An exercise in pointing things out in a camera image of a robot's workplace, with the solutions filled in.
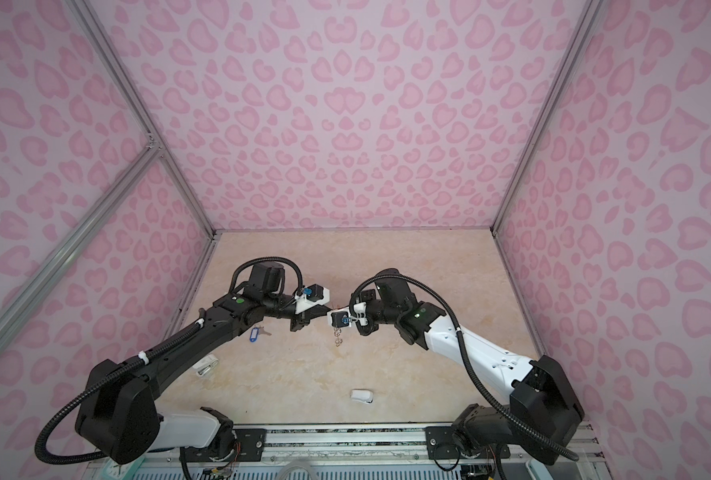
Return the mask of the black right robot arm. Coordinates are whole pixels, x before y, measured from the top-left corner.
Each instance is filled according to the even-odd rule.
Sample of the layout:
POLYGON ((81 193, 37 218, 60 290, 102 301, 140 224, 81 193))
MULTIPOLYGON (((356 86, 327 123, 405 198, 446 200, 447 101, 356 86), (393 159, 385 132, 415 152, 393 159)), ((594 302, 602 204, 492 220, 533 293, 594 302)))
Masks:
POLYGON ((474 458, 517 445, 545 465, 579 461, 569 444, 585 410, 551 356, 519 355, 475 334, 441 294, 397 269, 361 282, 345 312, 363 336, 391 325, 405 343, 465 369, 483 403, 467 406, 451 424, 451 443, 459 454, 474 458))

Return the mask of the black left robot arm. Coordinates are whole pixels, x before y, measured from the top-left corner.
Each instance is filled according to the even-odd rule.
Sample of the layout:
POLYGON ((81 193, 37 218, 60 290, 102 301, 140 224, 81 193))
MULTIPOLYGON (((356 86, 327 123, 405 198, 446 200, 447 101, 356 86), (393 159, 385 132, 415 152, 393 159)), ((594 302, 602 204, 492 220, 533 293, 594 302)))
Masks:
POLYGON ((192 414, 164 413, 156 402, 215 349, 263 320, 287 319, 291 331, 299 331, 326 316, 327 288, 299 283, 293 293, 285 293, 285 269, 294 265, 281 257, 241 265, 250 272, 248 280, 234 279, 228 292, 200 311, 191 326, 121 364, 107 360, 97 365, 88 384, 99 389, 79 407, 77 434, 121 465, 159 450, 199 449, 217 461, 235 455, 238 440, 227 415, 213 407, 192 414))

